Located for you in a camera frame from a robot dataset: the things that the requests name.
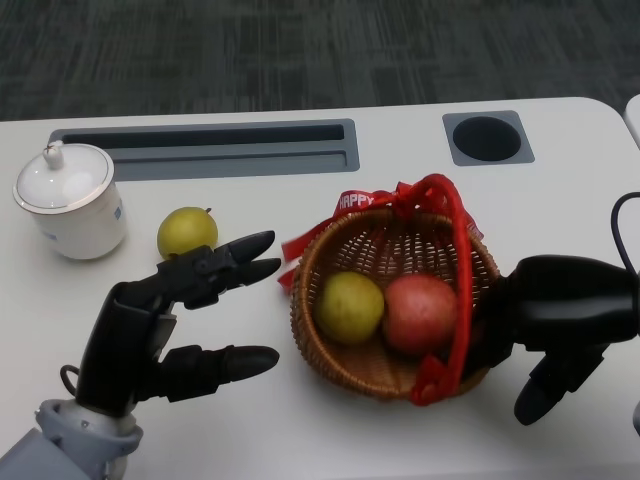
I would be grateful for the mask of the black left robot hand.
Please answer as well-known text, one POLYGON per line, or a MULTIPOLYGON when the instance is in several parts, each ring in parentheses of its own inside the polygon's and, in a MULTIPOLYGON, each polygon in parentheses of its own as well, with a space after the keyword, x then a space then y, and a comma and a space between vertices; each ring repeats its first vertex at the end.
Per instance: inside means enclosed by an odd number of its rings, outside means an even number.
POLYGON ((264 231, 216 248, 197 247, 158 264, 150 277, 116 284, 88 340, 76 401, 98 413, 122 417, 153 397, 178 402, 207 396, 222 385, 272 369, 279 354, 266 346, 162 350, 176 325, 175 304, 188 310, 208 307, 226 291, 275 273, 280 259, 262 256, 274 240, 274 232, 264 231))

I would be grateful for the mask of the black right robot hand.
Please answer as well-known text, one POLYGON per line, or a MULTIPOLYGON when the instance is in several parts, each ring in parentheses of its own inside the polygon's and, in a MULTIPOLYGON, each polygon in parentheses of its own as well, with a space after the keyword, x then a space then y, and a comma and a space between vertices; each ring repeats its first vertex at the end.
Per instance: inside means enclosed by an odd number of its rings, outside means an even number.
POLYGON ((639 280, 595 259, 528 257, 483 293, 472 323, 480 336, 467 373, 499 365, 517 344, 543 353, 514 406, 516 419, 531 425, 583 385, 610 345, 638 335, 639 280))

